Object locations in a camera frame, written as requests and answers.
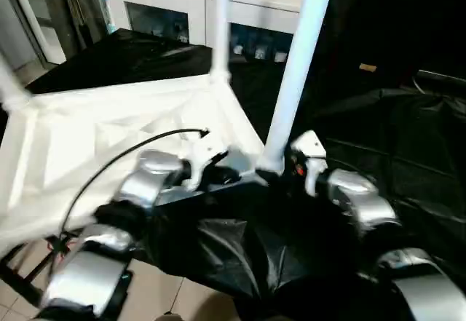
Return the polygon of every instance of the cabinet glass door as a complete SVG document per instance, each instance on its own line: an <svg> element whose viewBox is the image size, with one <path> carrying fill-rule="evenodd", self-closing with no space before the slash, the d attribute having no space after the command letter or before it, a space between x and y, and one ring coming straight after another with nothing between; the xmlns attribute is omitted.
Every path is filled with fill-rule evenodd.
<svg viewBox="0 0 466 321"><path fill-rule="evenodd" d="M230 52L247 58L286 61L293 34L232 23Z"/></svg>
<svg viewBox="0 0 466 321"><path fill-rule="evenodd" d="M174 10L125 2L134 31L189 43L188 15Z"/></svg>

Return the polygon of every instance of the white cabinet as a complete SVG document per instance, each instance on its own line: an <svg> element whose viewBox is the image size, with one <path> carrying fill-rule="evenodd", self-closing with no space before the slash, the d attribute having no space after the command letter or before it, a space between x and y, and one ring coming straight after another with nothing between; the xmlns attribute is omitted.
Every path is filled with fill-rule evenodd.
<svg viewBox="0 0 466 321"><path fill-rule="evenodd" d="M216 0L205 0L205 43L213 47L216 32ZM282 33L294 33L299 13L260 7L235 1L229 2L229 22Z"/></svg>
<svg viewBox="0 0 466 321"><path fill-rule="evenodd" d="M284 60L300 4L301 0L230 0L232 49L254 58ZM117 28L214 46L216 0L108 0L108 5Z"/></svg>
<svg viewBox="0 0 466 321"><path fill-rule="evenodd" d="M108 0L108 5L117 28L205 44L205 0Z"/></svg>

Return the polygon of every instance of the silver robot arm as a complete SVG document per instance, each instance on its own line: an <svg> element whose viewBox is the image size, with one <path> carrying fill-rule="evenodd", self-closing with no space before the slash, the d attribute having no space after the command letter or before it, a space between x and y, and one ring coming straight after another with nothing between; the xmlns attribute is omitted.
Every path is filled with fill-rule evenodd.
<svg viewBox="0 0 466 321"><path fill-rule="evenodd" d="M133 274L127 269L135 244L159 195L174 185L195 191L206 167L226 156L213 133L194 143L184 157L160 151L141 154L134 171L94 216L72 252L53 274L36 319L49 321L116 320Z"/></svg>
<svg viewBox="0 0 466 321"><path fill-rule="evenodd" d="M304 177L308 195L339 206L351 218L362 243L378 231L404 235L405 228L394 208L370 180L357 173L327 168L325 150L314 132L306 132L292 143L291 159L295 174ZM375 257L375 278L389 280L416 321L465 321L465 295L433 257L421 248L397 243L400 247L388 248Z"/></svg>

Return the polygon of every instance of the tiled floor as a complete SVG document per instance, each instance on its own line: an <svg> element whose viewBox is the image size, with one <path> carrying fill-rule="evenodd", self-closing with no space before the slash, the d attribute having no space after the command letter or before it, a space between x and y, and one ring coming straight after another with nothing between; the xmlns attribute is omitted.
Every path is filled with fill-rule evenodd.
<svg viewBox="0 0 466 321"><path fill-rule="evenodd" d="M38 79L40 76L45 74L47 70L42 66L39 59L35 59L30 63L21 66L19 69L15 71L18 80L23 85L30 84L35 79Z"/></svg>
<svg viewBox="0 0 466 321"><path fill-rule="evenodd" d="M37 242L30 247L27 259L21 263L19 255L10 266L21 263L19 272L25 276L48 252L45 241ZM184 321L239 320L233 301L222 293L188 279L166 275L140 261L132 261L130 270L134 278L119 321L154 321L170 310L181 315ZM45 277L46 270L33 284L44 288ZM0 281L0 321L26 321L36 313L36 308Z"/></svg>

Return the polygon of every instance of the white metal pole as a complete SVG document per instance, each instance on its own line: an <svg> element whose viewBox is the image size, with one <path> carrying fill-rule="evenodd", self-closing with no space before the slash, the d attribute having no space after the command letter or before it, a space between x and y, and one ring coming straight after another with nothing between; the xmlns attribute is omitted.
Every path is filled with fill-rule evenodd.
<svg viewBox="0 0 466 321"><path fill-rule="evenodd" d="M229 78L228 54L229 54L229 0L216 0L216 41L213 48L213 61L210 75L215 78Z"/></svg>
<svg viewBox="0 0 466 321"><path fill-rule="evenodd" d="M0 55L0 102L6 112L11 112L29 101L30 95L9 68L9 65Z"/></svg>
<svg viewBox="0 0 466 321"><path fill-rule="evenodd" d="M328 1L304 0L303 2L264 153L258 161L259 169L279 174L283 172L283 151L290 137Z"/></svg>

